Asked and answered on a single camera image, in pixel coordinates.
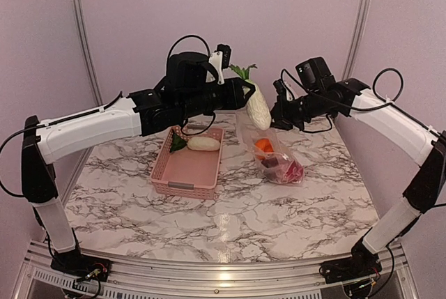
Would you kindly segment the white cabbage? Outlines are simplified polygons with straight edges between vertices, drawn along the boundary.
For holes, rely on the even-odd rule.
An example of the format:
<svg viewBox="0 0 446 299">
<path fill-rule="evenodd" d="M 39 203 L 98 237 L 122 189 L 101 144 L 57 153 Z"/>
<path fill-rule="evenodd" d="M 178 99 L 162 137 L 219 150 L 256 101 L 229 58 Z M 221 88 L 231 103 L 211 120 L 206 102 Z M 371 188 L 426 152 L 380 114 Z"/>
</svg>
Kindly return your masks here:
<svg viewBox="0 0 446 299">
<path fill-rule="evenodd" d="M 192 137 L 188 141 L 177 134 L 173 134 L 171 140 L 170 152 L 176 152 L 184 148 L 192 151 L 218 151 L 221 143 L 212 137 Z"/>
<path fill-rule="evenodd" d="M 261 92 L 259 86 L 250 79 L 251 69 L 257 69 L 256 64 L 241 68 L 237 65 L 231 64 L 229 68 L 235 72 L 241 79 L 252 84 L 255 87 L 255 92 L 247 101 L 247 114 L 256 128 L 265 131 L 270 127 L 271 115 L 266 99 Z"/>
</svg>

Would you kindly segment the orange pepper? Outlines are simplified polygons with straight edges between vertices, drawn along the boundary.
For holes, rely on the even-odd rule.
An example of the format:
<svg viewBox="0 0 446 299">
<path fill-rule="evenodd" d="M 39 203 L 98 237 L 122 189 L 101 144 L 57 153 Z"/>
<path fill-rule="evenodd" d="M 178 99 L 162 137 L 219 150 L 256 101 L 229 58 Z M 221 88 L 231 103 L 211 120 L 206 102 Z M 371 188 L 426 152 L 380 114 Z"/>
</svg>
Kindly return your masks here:
<svg viewBox="0 0 446 299">
<path fill-rule="evenodd" d="M 268 138 L 261 138 L 254 143 L 255 151 L 258 154 L 273 153 L 274 149 L 271 141 Z"/>
</svg>

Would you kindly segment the dark purple pepper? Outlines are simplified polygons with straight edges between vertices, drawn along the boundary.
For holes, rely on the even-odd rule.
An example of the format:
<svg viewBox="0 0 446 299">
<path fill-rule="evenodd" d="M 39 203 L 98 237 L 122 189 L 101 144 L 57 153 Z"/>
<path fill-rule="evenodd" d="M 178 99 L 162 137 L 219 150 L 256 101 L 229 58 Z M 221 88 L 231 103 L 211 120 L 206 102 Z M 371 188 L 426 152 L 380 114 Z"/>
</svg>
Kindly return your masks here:
<svg viewBox="0 0 446 299">
<path fill-rule="evenodd" d="M 266 158 L 262 161 L 262 165 L 267 168 L 276 168 L 279 166 L 279 160 L 276 157 Z"/>
</svg>

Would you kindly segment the red pepper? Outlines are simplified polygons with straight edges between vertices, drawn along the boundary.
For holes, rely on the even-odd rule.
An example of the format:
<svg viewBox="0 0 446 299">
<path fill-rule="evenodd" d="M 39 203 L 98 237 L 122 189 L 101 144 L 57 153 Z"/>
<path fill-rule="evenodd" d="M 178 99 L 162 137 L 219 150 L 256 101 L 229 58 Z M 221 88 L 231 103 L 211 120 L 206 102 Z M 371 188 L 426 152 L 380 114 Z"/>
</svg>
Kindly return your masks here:
<svg viewBox="0 0 446 299">
<path fill-rule="evenodd" d="M 287 183 L 289 184 L 299 184 L 302 182 L 305 176 L 304 169 L 302 167 L 290 168 L 286 174 Z"/>
<path fill-rule="evenodd" d="M 287 162 L 287 168 L 280 177 L 281 184 L 300 183 L 304 177 L 304 168 L 297 161 Z"/>
</svg>

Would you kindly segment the clear zip top bag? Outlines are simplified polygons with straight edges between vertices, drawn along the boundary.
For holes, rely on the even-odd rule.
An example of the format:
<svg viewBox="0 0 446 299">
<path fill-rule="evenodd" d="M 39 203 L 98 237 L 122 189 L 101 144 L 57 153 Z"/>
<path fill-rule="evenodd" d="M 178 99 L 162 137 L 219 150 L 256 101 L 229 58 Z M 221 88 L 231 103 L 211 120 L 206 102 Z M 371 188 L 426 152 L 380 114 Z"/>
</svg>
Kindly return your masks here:
<svg viewBox="0 0 446 299">
<path fill-rule="evenodd" d="M 254 158 L 256 168 L 260 174 L 270 183 L 278 185 L 297 185 L 297 184 L 281 184 L 280 177 L 287 168 L 287 162 L 297 161 L 291 149 L 289 149 L 283 142 L 279 140 L 275 129 L 269 128 L 262 131 L 254 126 L 249 119 L 246 111 L 236 113 L 236 133 L 240 144 L 248 151 Z M 274 152 L 267 154 L 258 154 L 255 151 L 254 143 L 258 139 L 268 138 L 273 146 Z M 279 160 L 279 166 L 276 168 L 267 169 L 262 165 L 262 161 L 266 158 L 276 157 Z"/>
</svg>

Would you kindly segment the red pepper front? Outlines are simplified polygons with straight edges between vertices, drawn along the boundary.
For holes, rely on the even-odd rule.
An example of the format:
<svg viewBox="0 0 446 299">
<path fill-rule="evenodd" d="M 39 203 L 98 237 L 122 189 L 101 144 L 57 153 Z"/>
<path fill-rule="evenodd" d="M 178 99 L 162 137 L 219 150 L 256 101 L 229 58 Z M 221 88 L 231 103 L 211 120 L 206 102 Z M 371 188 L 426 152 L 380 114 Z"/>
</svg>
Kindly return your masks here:
<svg viewBox="0 0 446 299">
<path fill-rule="evenodd" d="M 302 167 L 290 168 L 286 174 L 287 183 L 289 184 L 299 184 L 302 182 L 305 176 L 304 169 Z"/>
</svg>

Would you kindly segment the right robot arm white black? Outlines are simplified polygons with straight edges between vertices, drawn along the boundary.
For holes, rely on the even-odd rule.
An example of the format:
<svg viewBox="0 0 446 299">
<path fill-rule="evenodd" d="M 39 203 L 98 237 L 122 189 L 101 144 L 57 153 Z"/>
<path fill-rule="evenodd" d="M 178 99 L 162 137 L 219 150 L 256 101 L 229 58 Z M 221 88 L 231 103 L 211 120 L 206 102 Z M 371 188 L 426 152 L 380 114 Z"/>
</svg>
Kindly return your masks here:
<svg viewBox="0 0 446 299">
<path fill-rule="evenodd" d="M 371 267 L 371 254 L 383 250 L 436 207 L 445 184 L 445 134 L 414 122 L 357 79 L 335 82 L 326 91 L 308 91 L 297 99 L 288 98 L 284 81 L 278 79 L 273 85 L 277 92 L 271 111 L 273 127 L 304 130 L 313 118 L 343 114 L 388 138 L 419 166 L 402 198 L 359 240 L 352 249 L 354 255 L 347 258 L 345 270 L 359 277 Z"/>
</svg>

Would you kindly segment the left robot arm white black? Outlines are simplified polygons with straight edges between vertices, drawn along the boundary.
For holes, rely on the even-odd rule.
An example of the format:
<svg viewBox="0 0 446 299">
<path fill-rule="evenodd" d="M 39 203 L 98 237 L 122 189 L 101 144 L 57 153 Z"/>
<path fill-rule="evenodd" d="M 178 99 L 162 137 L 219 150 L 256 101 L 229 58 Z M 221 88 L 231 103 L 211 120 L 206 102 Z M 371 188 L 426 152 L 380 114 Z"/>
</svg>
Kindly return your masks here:
<svg viewBox="0 0 446 299">
<path fill-rule="evenodd" d="M 28 118 L 21 154 L 22 193 L 35 208 L 55 250 L 62 253 L 62 265 L 81 275 L 88 268 L 88 259 L 76 250 L 75 235 L 59 200 L 56 161 L 115 139 L 162 132 L 201 114 L 243 108 L 254 92 L 254 85 L 239 77 L 193 92 L 156 86 L 91 111 L 46 121 Z"/>
</svg>

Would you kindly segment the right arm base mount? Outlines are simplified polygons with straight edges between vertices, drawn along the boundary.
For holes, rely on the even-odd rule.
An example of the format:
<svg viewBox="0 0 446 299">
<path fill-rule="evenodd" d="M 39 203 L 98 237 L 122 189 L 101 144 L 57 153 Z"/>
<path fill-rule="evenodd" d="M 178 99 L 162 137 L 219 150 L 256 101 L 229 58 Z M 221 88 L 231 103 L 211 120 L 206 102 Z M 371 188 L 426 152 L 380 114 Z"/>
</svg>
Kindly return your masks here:
<svg viewBox="0 0 446 299">
<path fill-rule="evenodd" d="M 319 273 L 327 284 L 377 275 L 381 271 L 378 255 L 372 254 L 362 241 L 353 246 L 349 257 L 324 261 L 319 268 Z"/>
</svg>

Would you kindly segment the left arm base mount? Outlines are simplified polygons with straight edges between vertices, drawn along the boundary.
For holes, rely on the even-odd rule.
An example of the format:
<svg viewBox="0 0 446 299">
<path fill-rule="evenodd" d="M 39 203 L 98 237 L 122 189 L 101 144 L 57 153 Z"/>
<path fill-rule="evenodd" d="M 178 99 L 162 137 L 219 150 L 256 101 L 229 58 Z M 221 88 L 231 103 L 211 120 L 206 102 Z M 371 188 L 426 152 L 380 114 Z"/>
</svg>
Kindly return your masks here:
<svg viewBox="0 0 446 299">
<path fill-rule="evenodd" d="M 106 282 L 109 277 L 112 262 L 109 259 L 83 254 L 79 245 L 69 252 L 59 253 L 53 249 L 49 249 L 49 252 L 52 257 L 51 268 L 75 276 L 78 282 L 91 279 Z"/>
</svg>

